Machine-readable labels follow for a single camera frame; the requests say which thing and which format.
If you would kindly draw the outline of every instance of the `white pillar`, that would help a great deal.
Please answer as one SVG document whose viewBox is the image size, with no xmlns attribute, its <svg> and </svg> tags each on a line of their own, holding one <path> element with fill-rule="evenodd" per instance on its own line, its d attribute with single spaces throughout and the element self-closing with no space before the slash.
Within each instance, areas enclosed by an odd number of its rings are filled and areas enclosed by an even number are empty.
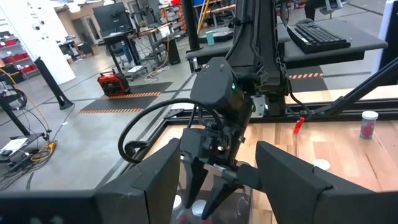
<svg viewBox="0 0 398 224">
<path fill-rule="evenodd" d="M 76 76 L 56 43 L 59 37 L 50 31 L 57 24 L 54 20 L 59 21 L 59 18 L 49 13 L 49 4 L 49 0 L 1 0 L 0 13 L 5 15 L 30 57 L 33 60 L 41 57 L 55 81 L 61 85 Z"/>
</svg>

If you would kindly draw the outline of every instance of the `gray floor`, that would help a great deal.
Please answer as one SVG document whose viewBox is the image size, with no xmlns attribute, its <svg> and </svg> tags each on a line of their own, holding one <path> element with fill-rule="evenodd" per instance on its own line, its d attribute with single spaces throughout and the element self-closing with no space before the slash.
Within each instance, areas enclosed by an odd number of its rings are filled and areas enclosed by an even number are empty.
<svg viewBox="0 0 398 224">
<path fill-rule="evenodd" d="M 385 1 L 352 0 L 351 5 L 333 14 L 334 18 L 347 21 L 356 27 L 377 36 Z M 290 24 L 305 17 L 303 9 L 291 13 Z M 317 13 L 316 20 L 328 19 L 328 16 Z M 195 79 L 191 75 L 188 63 L 184 60 L 185 51 L 189 49 L 187 38 L 178 42 L 182 63 L 170 66 L 151 81 L 144 77 L 136 78 L 131 84 L 173 82 L 152 105 L 171 98 L 188 97 L 189 90 Z M 328 88 L 352 88 L 359 85 L 367 77 L 373 65 L 374 52 L 367 52 L 365 59 L 357 62 L 322 65 L 325 82 Z M 120 158 L 117 150 L 118 137 L 126 123 L 137 113 L 124 114 L 78 114 L 79 110 L 103 95 L 96 79 L 98 73 L 113 67 L 113 61 L 104 53 L 72 64 L 76 78 L 61 86 L 66 96 L 74 101 L 75 107 L 60 111 L 54 103 L 53 94 L 41 76 L 22 82 L 20 88 L 26 92 L 43 112 L 53 135 L 60 127 L 56 139 L 59 144 L 54 156 L 41 170 L 35 172 L 31 183 L 33 190 L 68 190 L 92 189 L 100 182 L 106 182 L 109 177 L 115 177 L 126 164 Z M 167 110 L 158 110 L 142 119 L 131 131 L 127 139 L 145 139 L 162 119 Z M 38 117 L 36 110 L 31 110 Z M 70 112 L 67 123 L 65 118 Z M 30 114 L 16 111 L 21 121 L 34 132 L 42 132 L 43 127 Z M 0 112 L 0 145 L 8 142 L 8 136 L 20 135 L 19 130 L 9 121 L 6 114 Z M 27 176 L 12 184 L 7 190 L 23 190 Z"/>
</svg>

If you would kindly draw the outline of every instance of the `caution tape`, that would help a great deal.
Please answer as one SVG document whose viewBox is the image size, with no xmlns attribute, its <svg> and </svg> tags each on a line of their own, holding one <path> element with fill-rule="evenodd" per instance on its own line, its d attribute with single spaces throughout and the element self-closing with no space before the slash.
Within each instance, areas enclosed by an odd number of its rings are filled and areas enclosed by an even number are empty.
<svg viewBox="0 0 398 224">
<path fill-rule="evenodd" d="M 143 97 L 143 96 L 159 96 L 160 92 L 149 92 L 149 93 L 131 93 L 131 94 L 126 94 L 126 95 L 120 95 L 120 96 L 106 96 L 103 95 L 101 96 L 101 100 L 107 100 L 107 99 L 121 99 L 121 98 L 134 98 L 134 97 Z"/>
<path fill-rule="evenodd" d="M 81 110 L 80 114 L 97 114 L 97 113 L 133 113 L 133 112 L 140 112 L 143 109 L 111 109 L 111 110 Z"/>
<path fill-rule="evenodd" d="M 308 73 L 303 75 L 289 75 L 290 79 L 299 79 L 299 78 L 322 78 L 323 73 Z"/>
</svg>

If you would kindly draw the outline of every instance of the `black pole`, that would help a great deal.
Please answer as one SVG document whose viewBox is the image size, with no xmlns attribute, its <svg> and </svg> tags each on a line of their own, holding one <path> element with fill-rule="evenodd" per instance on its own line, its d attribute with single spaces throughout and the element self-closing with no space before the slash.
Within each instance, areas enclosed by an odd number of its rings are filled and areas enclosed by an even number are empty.
<svg viewBox="0 0 398 224">
<path fill-rule="evenodd" d="M 189 39 L 189 47 L 191 50 L 200 48 L 197 25 L 195 24 L 195 11 L 193 8 L 192 0 L 182 0 L 182 10 L 184 11 L 185 25 L 187 27 L 187 34 Z"/>
<path fill-rule="evenodd" d="M 6 99 L 0 95 L 0 106 L 4 112 L 7 113 L 8 117 L 14 122 L 14 124 L 19 128 L 19 130 L 25 135 L 30 136 L 29 131 L 25 128 L 25 126 L 21 123 L 18 117 L 12 112 L 9 104 L 7 103 Z"/>
<path fill-rule="evenodd" d="M 37 69 L 39 69 L 40 73 L 42 74 L 45 82 L 50 87 L 52 93 L 58 100 L 60 110 L 71 107 L 73 103 L 65 96 L 65 94 L 63 94 L 62 90 L 58 86 L 57 82 L 54 80 L 54 77 L 51 75 L 49 69 L 47 68 L 47 66 L 45 66 L 42 59 L 39 57 L 34 61 L 34 63 L 36 64 Z"/>
</svg>

